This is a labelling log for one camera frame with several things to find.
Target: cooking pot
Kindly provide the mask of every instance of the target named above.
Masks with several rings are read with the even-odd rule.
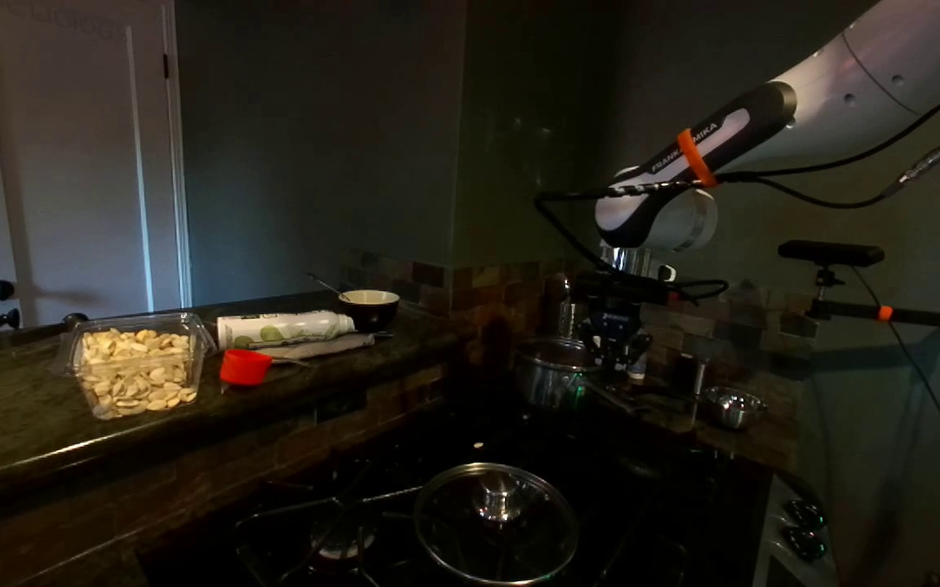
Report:
[[[534,341],[514,352],[514,390],[525,405],[545,412],[576,412],[589,395],[589,375],[598,372],[589,352]]]
[[[576,550],[568,500],[510,462],[459,462],[413,500],[413,536],[462,585],[552,585]]]

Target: glass lid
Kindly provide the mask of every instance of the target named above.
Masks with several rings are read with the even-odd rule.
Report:
[[[506,462],[462,462],[433,475],[413,502],[426,553],[474,585],[539,585],[576,550],[576,523],[543,475]]]

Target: robotic arm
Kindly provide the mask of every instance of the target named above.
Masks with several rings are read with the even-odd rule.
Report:
[[[877,0],[819,52],[620,170],[595,205],[610,249],[702,249],[718,173],[830,162],[940,109],[940,0]]]

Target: door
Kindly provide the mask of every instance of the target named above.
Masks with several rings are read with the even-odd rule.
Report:
[[[170,0],[0,0],[0,314],[190,304]]]

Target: stovetop burner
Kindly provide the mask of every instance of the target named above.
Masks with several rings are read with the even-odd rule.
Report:
[[[193,530],[190,546],[148,553],[148,578],[211,578],[239,587],[467,585],[439,566],[413,530],[417,495],[459,462],[517,467],[568,500],[576,550],[547,585],[573,587],[709,585],[711,570],[699,573],[709,566],[709,542],[727,538],[727,528],[709,525],[711,507],[727,474],[742,475],[736,462],[714,459],[699,445],[636,432],[603,412],[433,412],[298,478],[264,487]],[[758,516],[746,516],[742,530],[758,536],[754,525]]]

